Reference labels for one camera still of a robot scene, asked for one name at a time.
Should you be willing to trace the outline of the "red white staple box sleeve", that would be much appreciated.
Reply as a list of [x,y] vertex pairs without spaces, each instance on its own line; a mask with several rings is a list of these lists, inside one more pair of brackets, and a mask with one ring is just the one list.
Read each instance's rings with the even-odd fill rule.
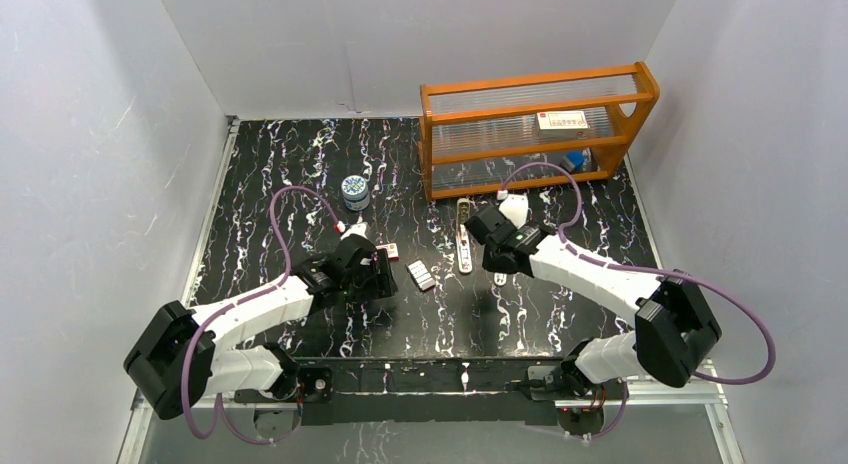
[[395,243],[380,244],[377,245],[377,248],[385,250],[390,261],[399,259],[399,250]]

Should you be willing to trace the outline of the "white metal stapler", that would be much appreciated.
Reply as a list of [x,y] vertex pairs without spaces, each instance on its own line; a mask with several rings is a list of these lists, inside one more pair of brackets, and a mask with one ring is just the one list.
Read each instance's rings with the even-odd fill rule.
[[456,207],[456,244],[458,254],[458,268],[463,275],[473,271],[471,245],[467,229],[464,224],[470,217],[471,201],[467,198],[459,198]]

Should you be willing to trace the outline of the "cardboard staple tray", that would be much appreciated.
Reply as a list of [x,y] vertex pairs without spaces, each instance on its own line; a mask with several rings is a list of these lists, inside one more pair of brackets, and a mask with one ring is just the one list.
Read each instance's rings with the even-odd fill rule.
[[422,260],[407,264],[406,269],[420,292],[427,292],[436,286],[436,280]]

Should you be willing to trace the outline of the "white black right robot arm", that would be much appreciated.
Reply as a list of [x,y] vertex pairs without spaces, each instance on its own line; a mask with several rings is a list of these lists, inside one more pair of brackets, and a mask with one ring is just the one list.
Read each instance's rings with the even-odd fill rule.
[[525,274],[571,290],[623,318],[630,331],[576,345],[556,373],[577,398],[613,379],[647,375],[673,388],[686,385],[721,337],[699,287],[681,277],[626,269],[571,242],[549,226],[515,225],[495,206],[463,224],[483,246],[485,270]]

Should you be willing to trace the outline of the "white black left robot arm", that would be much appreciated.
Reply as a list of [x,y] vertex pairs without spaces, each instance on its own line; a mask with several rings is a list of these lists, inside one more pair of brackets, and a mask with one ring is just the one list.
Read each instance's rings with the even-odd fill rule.
[[218,393],[254,390],[289,400],[302,385],[299,364],[276,343],[250,349],[241,343],[328,307],[389,298],[397,290],[387,249],[348,233],[334,251],[252,291],[193,308],[162,305],[123,369],[163,420]]

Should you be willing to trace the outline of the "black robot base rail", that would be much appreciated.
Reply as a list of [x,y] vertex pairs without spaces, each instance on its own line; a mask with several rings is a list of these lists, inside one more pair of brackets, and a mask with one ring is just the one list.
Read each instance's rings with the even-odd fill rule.
[[299,358],[307,426],[360,422],[513,421],[600,426],[614,414],[616,380],[579,394],[558,357]]

